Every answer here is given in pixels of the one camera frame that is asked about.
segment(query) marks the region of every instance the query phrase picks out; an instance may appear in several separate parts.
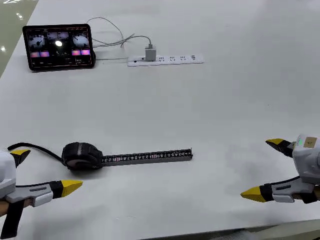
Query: tape measure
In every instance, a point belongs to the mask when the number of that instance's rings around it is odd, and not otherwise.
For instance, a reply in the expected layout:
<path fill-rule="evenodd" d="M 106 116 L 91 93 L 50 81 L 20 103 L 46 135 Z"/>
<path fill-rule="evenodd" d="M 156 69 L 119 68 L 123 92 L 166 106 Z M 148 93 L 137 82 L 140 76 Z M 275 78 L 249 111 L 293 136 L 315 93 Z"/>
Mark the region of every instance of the tape measure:
<path fill-rule="evenodd" d="M 61 157 L 44 147 L 26 142 L 11 145 L 7 149 L 12 151 L 19 147 L 29 147 L 41 150 L 59 160 L 70 170 L 96 170 L 106 166 L 181 162 L 190 161 L 193 157 L 190 148 L 104 156 L 102 151 L 86 142 L 72 142 L 67 144 L 63 148 Z"/>

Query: floor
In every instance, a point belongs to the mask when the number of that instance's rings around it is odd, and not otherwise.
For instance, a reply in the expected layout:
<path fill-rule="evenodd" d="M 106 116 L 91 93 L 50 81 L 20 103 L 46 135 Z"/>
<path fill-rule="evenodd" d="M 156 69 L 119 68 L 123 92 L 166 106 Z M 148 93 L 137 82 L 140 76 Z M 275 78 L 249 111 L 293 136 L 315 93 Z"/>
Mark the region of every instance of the floor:
<path fill-rule="evenodd" d="M 0 0 L 0 77 L 22 34 L 22 27 L 27 24 L 38 0 Z M 264 240 L 313 240 L 320 236 L 320 220 L 296 222 L 274 227 L 253 228 Z M 209 232 L 186 236 L 175 236 L 165 239 L 193 240 L 221 236 L 227 232 Z"/>

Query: white cable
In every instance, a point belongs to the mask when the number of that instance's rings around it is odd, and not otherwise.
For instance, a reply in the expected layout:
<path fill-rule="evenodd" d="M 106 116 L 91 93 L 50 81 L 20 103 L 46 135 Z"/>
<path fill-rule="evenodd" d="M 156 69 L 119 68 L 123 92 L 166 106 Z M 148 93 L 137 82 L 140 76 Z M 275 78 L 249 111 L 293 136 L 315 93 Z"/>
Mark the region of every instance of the white cable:
<path fill-rule="evenodd" d="M 148 39 L 148 40 L 149 40 L 149 44 L 152 44 L 152 43 L 151 43 L 151 39 L 150 39 L 149 37 L 147 37 L 147 36 L 143 36 L 143 35 L 128 37 L 128 40 L 130 40 L 130 39 L 134 39 L 134 38 L 146 38 L 146 39 Z M 120 48 L 122 48 L 122 46 L 123 46 L 126 42 L 128 42 L 128 40 L 126 40 L 126 39 L 125 39 L 125 40 L 123 40 L 123 41 L 122 41 L 122 43 L 121 43 Z"/>
<path fill-rule="evenodd" d="M 110 46 L 120 45 L 120 44 L 123 43 L 123 41 L 129 40 L 133 35 L 135 35 L 135 34 L 131 34 L 130 36 L 128 36 L 128 37 L 125 38 L 124 40 L 115 41 L 115 42 L 113 42 L 113 43 L 108 43 L 108 44 L 104 44 L 104 45 L 97 45 L 97 46 L 94 46 L 93 48 L 98 48 L 98 47 L 110 47 Z"/>
<path fill-rule="evenodd" d="M 105 17 L 102 17 L 102 16 L 97 16 L 97 17 L 93 17 L 93 18 L 90 18 L 88 21 L 86 21 L 86 23 L 88 24 L 91 20 L 94 20 L 94 19 L 103 19 L 103 20 L 106 20 L 107 22 L 111 23 L 116 29 L 118 29 L 118 31 L 120 32 L 121 34 L 121 39 L 124 40 L 124 35 L 122 34 L 122 31 L 110 20 L 106 19 Z M 92 40 L 95 40 L 99 43 L 102 43 L 102 44 L 109 44 L 109 43 L 105 43 L 105 42 L 102 42 L 102 41 L 98 41 L 94 38 L 92 38 Z"/>
<path fill-rule="evenodd" d="M 97 40 L 95 38 L 92 37 L 92 40 L 98 42 L 98 43 L 101 43 L 103 45 L 97 45 L 97 46 L 94 46 L 93 48 L 99 48 L 99 47 L 112 47 L 112 46 L 117 46 L 117 45 L 120 45 L 120 47 L 122 48 L 122 46 L 128 42 L 128 40 L 130 39 L 133 39 L 133 38 L 146 38 L 149 40 L 149 45 L 152 45 L 151 43 L 151 39 L 147 36 L 143 36 L 143 35 L 139 35 L 139 36 L 134 36 L 135 34 L 131 34 L 130 36 L 128 36 L 127 38 L 124 38 L 124 35 L 122 33 L 122 31 L 112 22 L 110 21 L 109 19 L 105 18 L 105 17 L 102 17 L 102 16 L 97 16 L 97 17 L 93 17 L 93 18 L 90 18 L 88 21 L 86 21 L 86 23 L 88 24 L 88 22 L 90 22 L 91 20 L 94 20 L 94 19 L 103 19 L 103 20 L 106 20 L 107 22 L 109 22 L 110 24 L 112 24 L 121 34 L 121 40 L 119 41 L 115 41 L 115 42 L 110 42 L 110 43 L 107 43 L 107 42 L 103 42 L 103 41 L 100 41 L 100 40 Z"/>

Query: yellow fingertip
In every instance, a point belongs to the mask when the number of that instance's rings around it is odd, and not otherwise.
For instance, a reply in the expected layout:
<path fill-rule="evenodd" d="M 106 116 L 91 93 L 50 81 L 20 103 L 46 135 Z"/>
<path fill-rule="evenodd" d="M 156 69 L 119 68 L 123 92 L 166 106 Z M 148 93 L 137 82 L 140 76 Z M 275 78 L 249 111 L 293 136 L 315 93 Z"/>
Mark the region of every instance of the yellow fingertip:
<path fill-rule="evenodd" d="M 11 153 L 11 154 L 16 154 L 16 155 L 22 155 L 22 154 L 24 154 L 25 152 L 30 152 L 30 150 L 29 150 L 29 149 L 14 150 L 14 151 L 11 151 L 10 153 Z"/>
<path fill-rule="evenodd" d="M 273 144 L 278 145 L 278 144 L 280 144 L 282 141 L 283 141 L 283 139 L 281 139 L 281 138 L 274 138 L 274 139 L 268 139 L 266 142 L 268 142 L 268 143 L 273 143 Z"/>
<path fill-rule="evenodd" d="M 247 191 L 244 191 L 243 193 L 241 193 L 241 197 L 243 197 L 245 199 L 250 199 L 250 200 L 253 200 L 256 202 L 260 202 L 260 203 L 266 202 L 264 197 L 261 195 L 259 186 L 255 186 L 255 187 L 250 188 Z"/>
<path fill-rule="evenodd" d="M 62 180 L 61 183 L 63 185 L 61 197 L 63 198 L 65 196 L 68 196 L 69 194 L 71 194 L 72 192 L 77 190 L 78 188 L 80 188 L 82 186 L 83 181 Z"/>

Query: black handle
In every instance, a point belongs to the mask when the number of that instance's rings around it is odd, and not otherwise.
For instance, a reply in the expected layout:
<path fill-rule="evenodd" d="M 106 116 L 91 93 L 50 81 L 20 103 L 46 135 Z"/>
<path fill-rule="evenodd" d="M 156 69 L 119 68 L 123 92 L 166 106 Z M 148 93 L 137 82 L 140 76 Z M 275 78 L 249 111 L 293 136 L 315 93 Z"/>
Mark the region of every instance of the black handle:
<path fill-rule="evenodd" d="M 9 203 L 0 239 L 9 239 L 17 236 L 18 225 L 24 210 L 24 204 L 25 200 Z"/>

